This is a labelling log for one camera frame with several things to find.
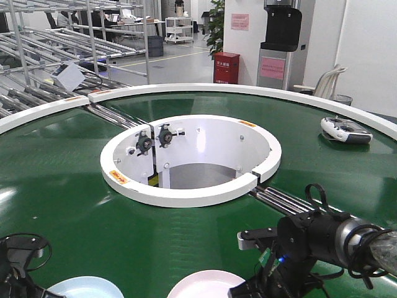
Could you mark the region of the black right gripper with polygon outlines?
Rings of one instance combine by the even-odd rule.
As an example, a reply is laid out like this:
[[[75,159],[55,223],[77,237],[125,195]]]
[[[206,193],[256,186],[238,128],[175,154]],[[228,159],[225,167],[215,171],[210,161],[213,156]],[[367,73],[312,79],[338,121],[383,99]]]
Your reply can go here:
[[[230,288],[229,297],[304,297],[323,287],[323,281],[311,274],[316,260],[292,261],[280,246],[275,227],[238,232],[237,239],[240,250],[257,248],[261,257],[257,273]]]

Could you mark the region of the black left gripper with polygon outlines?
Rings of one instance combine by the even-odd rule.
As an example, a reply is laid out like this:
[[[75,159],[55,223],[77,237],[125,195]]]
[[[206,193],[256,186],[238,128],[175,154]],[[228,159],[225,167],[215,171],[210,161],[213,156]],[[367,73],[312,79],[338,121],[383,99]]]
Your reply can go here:
[[[1,271],[1,297],[65,297],[50,292],[29,278],[16,275],[14,269]]]

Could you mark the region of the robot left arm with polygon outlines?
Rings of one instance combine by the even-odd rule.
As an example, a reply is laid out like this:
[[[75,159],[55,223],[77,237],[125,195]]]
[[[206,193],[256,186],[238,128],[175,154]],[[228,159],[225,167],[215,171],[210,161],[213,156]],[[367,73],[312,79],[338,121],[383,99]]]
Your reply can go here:
[[[34,233],[12,233],[1,238],[1,297],[62,297],[38,286],[29,272],[41,268],[29,268],[32,258],[43,256],[45,248],[52,247],[49,241]]]

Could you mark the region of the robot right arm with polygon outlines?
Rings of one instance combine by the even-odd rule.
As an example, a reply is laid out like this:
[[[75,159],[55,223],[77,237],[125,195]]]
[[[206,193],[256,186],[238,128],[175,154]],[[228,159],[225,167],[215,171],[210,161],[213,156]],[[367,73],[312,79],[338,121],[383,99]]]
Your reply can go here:
[[[261,251],[261,267],[229,297],[304,297],[345,271],[372,289],[373,278],[396,274],[396,232],[347,212],[286,216],[276,227],[239,232],[238,242]]]

